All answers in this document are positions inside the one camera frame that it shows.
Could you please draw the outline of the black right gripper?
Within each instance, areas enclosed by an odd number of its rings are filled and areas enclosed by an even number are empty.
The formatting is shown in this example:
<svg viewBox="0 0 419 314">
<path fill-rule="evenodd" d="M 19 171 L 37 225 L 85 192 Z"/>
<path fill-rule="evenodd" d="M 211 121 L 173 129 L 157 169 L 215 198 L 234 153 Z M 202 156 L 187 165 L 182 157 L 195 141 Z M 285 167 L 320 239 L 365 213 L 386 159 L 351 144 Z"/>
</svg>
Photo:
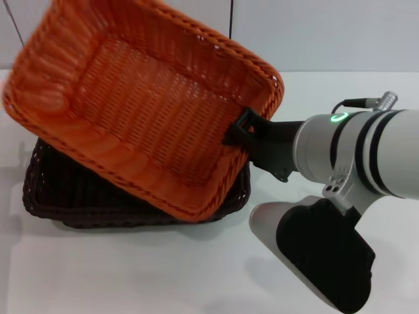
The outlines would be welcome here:
<svg viewBox="0 0 419 314">
<path fill-rule="evenodd" d="M 302 124 L 302 121 L 272 122 L 246 107 L 228 127 L 223 144 L 239 147 L 248 136 L 247 153 L 253 165 L 286 183 L 290 174 L 297 170 L 293 144 Z"/>
</svg>

